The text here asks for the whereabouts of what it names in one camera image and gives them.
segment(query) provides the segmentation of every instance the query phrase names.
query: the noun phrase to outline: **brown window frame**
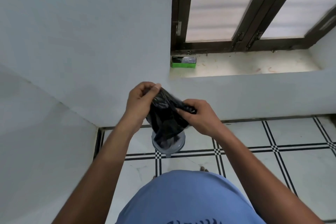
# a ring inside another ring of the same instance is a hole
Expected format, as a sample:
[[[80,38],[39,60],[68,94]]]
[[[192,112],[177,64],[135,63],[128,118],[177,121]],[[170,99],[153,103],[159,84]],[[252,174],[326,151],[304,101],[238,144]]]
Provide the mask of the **brown window frame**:
[[[172,0],[171,53],[197,54],[308,49],[336,26],[336,6],[304,37],[260,39],[286,0],[251,0],[232,40],[186,43],[191,0]]]

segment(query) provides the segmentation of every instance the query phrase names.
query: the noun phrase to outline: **left hand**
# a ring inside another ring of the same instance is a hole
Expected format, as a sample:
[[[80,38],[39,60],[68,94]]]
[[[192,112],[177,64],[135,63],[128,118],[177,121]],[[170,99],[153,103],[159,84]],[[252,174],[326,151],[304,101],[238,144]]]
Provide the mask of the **left hand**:
[[[149,113],[153,98],[159,93],[161,84],[153,82],[141,82],[128,95],[126,111],[120,120],[130,126],[133,133],[136,133]]]

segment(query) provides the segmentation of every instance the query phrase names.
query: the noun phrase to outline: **garbage bag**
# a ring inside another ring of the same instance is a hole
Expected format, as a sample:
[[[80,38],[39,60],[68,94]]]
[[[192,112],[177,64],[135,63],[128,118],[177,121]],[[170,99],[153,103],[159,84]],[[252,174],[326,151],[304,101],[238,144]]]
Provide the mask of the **garbage bag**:
[[[189,126],[189,123],[177,113],[176,108],[191,114],[197,113],[195,107],[183,103],[164,88],[160,89],[150,104],[146,120],[156,134],[154,141],[162,149],[168,149],[176,143],[179,140],[178,134]]]

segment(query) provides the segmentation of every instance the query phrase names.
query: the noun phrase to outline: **right hand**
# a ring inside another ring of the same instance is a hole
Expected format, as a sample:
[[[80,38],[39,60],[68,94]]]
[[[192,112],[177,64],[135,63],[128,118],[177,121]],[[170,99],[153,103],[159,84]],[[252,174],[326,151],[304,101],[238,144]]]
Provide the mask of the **right hand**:
[[[196,108],[197,114],[191,114],[181,109],[177,109],[179,115],[182,116],[191,126],[199,133],[210,136],[214,139],[220,136],[220,133],[225,129],[225,125],[219,120],[211,106],[205,100],[186,99],[183,101],[187,105]]]

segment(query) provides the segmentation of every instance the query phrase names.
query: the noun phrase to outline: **finger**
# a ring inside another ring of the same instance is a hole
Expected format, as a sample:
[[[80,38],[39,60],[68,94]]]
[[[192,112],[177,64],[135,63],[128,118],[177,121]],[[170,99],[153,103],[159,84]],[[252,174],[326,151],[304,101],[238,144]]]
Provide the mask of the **finger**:
[[[204,100],[200,100],[200,99],[186,99],[183,101],[183,103],[187,104],[187,105],[191,105],[193,107],[195,107],[196,109],[199,109],[199,107],[202,105]]]
[[[191,113],[185,112],[185,111],[183,111],[183,110],[181,110],[179,108],[176,108],[176,110],[177,110],[177,113],[179,115],[181,115],[182,118],[185,119],[189,123],[192,120],[193,116],[195,115],[195,114],[191,114]]]
[[[160,83],[155,84],[150,89],[150,91],[148,91],[146,95],[142,97],[142,99],[144,99],[146,102],[149,102],[149,103],[152,102],[153,98],[159,93],[160,89],[161,89],[161,84]]]
[[[136,96],[136,97],[142,97],[143,91],[145,89],[150,89],[155,85],[153,82],[140,82],[137,86],[135,86],[131,91],[130,95]]]

